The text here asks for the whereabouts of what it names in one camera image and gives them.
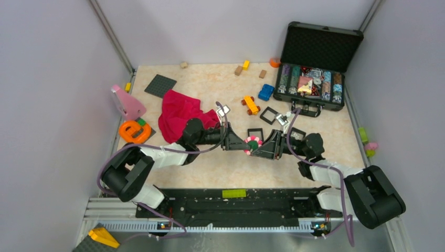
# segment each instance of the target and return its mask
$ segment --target open black briefcase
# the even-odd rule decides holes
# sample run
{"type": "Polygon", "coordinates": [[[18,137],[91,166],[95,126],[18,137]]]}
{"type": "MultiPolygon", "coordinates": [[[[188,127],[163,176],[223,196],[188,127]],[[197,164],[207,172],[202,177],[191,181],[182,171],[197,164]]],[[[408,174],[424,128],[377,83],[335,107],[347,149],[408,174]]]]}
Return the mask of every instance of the open black briefcase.
{"type": "Polygon", "coordinates": [[[300,114],[305,116],[317,117],[323,108],[341,110],[345,106],[343,73],[362,40],[358,30],[291,22],[273,97],[292,102],[292,109],[303,105],[300,114]]]}

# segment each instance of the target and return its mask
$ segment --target orange round object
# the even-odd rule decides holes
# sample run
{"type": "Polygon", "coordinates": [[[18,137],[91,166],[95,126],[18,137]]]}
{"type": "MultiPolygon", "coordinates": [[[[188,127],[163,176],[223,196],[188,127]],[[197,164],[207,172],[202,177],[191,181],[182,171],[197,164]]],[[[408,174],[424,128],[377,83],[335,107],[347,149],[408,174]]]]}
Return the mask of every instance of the orange round object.
{"type": "Polygon", "coordinates": [[[281,65],[281,61],[280,61],[280,59],[270,58],[269,64],[271,67],[279,68],[281,65]]]}
{"type": "Polygon", "coordinates": [[[124,122],[119,128],[119,135],[127,143],[144,143],[152,133],[152,128],[148,123],[141,126],[136,121],[124,122]]]}

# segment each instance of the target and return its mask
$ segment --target pink cloth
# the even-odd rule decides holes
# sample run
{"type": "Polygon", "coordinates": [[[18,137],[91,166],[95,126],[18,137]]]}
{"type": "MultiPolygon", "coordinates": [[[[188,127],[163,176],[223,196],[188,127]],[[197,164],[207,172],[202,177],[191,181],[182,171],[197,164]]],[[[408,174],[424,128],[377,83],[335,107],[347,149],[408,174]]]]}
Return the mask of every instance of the pink cloth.
{"type": "Polygon", "coordinates": [[[218,115],[212,109],[203,113],[201,101],[169,90],[162,100],[162,114],[159,117],[159,129],[168,143],[174,143],[182,137],[182,131],[189,119],[199,118],[204,129],[215,127],[219,123],[218,115]]]}

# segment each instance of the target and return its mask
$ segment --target white wall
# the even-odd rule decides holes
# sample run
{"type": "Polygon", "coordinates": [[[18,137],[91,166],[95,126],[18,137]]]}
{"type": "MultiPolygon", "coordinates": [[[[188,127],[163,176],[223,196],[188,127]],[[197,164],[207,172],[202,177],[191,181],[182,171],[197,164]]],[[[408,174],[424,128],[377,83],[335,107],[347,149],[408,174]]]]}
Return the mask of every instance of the white wall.
{"type": "Polygon", "coordinates": [[[130,79],[87,1],[0,2],[0,251],[71,251],[130,79]]]}
{"type": "Polygon", "coordinates": [[[133,65],[267,62],[287,24],[358,29],[373,0],[100,0],[133,65]]]}
{"type": "Polygon", "coordinates": [[[445,2],[386,1],[346,81],[417,251],[443,251],[445,2]]]}

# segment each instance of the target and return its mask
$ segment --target yellow toy car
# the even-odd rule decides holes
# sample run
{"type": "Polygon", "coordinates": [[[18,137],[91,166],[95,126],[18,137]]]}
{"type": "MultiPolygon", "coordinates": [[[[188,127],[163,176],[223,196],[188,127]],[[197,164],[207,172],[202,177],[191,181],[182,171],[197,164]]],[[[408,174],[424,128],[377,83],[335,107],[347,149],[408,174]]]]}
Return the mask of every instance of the yellow toy car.
{"type": "Polygon", "coordinates": [[[247,113],[251,116],[253,114],[258,114],[261,111],[260,106],[255,105],[255,99],[252,96],[244,96],[244,99],[241,101],[241,104],[247,105],[249,110],[247,113]]]}

